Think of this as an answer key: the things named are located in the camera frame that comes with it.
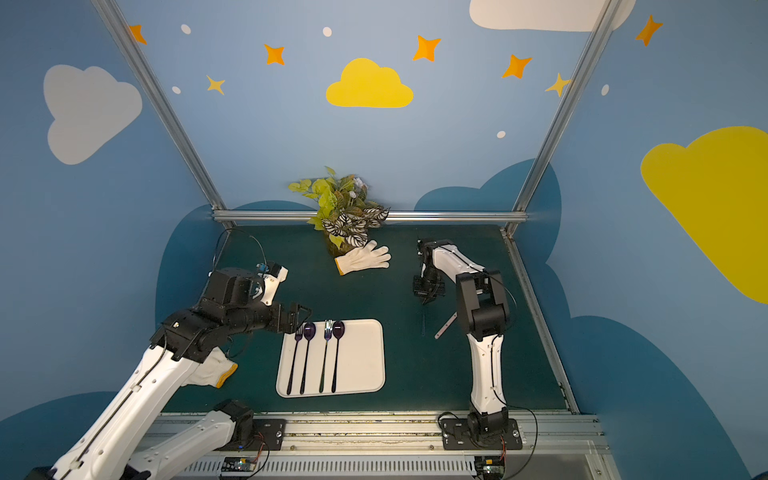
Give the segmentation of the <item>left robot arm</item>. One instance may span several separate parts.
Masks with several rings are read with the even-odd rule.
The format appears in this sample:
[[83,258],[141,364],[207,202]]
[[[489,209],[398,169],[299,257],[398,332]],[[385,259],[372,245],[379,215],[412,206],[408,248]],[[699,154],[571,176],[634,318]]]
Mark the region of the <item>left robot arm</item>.
[[284,308],[274,300],[287,275],[275,262],[255,272],[211,272],[197,304],[162,322],[134,373],[83,437],[53,465],[33,468],[28,478],[171,479],[210,452],[252,446],[258,439],[253,410],[227,400],[171,438],[137,448],[179,388],[220,387],[231,376],[237,367],[222,350],[228,339],[257,330],[297,330],[301,306]]

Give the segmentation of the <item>purple spoon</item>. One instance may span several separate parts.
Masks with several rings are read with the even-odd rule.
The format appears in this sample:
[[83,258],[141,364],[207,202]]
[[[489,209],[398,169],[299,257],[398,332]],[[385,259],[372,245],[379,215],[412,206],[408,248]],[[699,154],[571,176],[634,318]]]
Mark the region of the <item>purple spoon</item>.
[[345,334],[345,331],[346,331],[346,327],[343,321],[338,320],[333,323],[332,335],[336,339],[336,350],[334,355],[334,369],[333,369],[333,376],[332,376],[332,383],[331,383],[332,393],[335,393],[337,391],[340,342]]
[[306,384],[307,384],[307,370],[308,370],[308,364],[309,364],[309,354],[310,354],[310,348],[311,348],[311,342],[314,339],[316,335],[316,325],[314,322],[306,322],[303,326],[303,338],[306,340],[307,345],[305,349],[305,356],[304,356],[304,365],[302,370],[302,377],[301,377],[301,383],[300,383],[300,389],[299,393],[303,395],[306,390]]

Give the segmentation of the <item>silver spoon pink handle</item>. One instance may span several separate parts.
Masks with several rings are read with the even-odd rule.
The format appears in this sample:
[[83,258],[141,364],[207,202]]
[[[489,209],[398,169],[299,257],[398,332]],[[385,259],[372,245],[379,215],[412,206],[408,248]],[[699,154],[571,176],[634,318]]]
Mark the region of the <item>silver spoon pink handle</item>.
[[443,325],[442,325],[442,326],[439,328],[439,330],[438,330],[438,331],[435,333],[435,335],[434,335],[434,339],[435,339],[435,340],[438,340],[438,339],[440,339],[440,338],[441,338],[441,337],[442,337],[442,336],[443,336],[443,335],[446,333],[446,331],[447,331],[447,330],[448,330],[448,329],[449,329],[449,328],[450,328],[450,327],[451,327],[451,326],[454,324],[454,322],[456,321],[456,319],[457,319],[457,313],[456,313],[456,312],[454,312],[454,313],[453,313],[453,314],[452,314],[452,315],[451,315],[451,316],[448,318],[448,320],[447,320],[447,321],[446,321],[446,322],[445,322],[445,323],[444,323],[444,324],[443,324]]

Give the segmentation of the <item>teal iridescent fork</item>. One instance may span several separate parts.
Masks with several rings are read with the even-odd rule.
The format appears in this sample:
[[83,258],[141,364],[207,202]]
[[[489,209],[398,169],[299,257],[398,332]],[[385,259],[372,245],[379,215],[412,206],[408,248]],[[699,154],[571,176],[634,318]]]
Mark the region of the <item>teal iridescent fork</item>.
[[323,350],[323,361],[321,366],[321,375],[319,380],[319,392],[323,393],[325,390],[325,377],[326,377],[326,364],[327,364],[327,355],[328,355],[328,347],[331,338],[333,337],[333,320],[326,320],[324,324],[324,350]]

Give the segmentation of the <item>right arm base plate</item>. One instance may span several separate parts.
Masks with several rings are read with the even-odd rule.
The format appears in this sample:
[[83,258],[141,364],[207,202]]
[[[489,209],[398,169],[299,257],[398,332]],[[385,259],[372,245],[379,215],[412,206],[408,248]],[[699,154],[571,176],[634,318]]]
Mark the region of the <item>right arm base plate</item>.
[[523,437],[515,419],[496,434],[473,434],[466,418],[447,416],[438,420],[445,450],[522,450]]

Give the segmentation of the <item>purple fork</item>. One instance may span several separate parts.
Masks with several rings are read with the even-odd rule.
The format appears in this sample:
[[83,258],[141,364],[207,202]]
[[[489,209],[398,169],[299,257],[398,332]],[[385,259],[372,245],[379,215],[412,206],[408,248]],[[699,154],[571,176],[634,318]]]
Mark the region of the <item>purple fork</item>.
[[290,395],[291,392],[292,392],[296,354],[297,354],[297,351],[298,351],[298,348],[299,348],[299,343],[302,340],[302,338],[303,338],[303,325],[300,324],[297,327],[297,330],[296,330],[296,332],[294,334],[295,345],[294,345],[294,350],[293,350],[293,357],[292,357],[292,360],[291,360],[290,373],[288,375],[288,383],[287,383],[287,387],[286,387],[286,394],[287,395]]

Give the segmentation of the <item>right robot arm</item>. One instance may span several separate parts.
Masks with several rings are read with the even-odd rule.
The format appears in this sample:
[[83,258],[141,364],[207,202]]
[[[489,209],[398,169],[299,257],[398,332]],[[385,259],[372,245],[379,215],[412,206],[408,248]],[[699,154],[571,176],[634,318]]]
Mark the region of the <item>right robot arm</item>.
[[468,339],[472,365],[468,428],[477,440],[500,436],[509,422],[501,350],[511,318],[501,273],[469,259],[448,240],[421,239],[417,252],[421,270],[413,279],[413,292],[422,303],[445,293],[445,279],[456,287],[455,322]]

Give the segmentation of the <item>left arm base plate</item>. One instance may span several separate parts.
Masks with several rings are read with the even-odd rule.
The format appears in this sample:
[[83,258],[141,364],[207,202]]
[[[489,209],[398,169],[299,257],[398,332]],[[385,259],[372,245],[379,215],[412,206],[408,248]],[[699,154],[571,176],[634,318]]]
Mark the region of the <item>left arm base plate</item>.
[[231,440],[219,451],[257,451],[261,448],[280,451],[287,421],[274,418],[252,418],[237,422]]

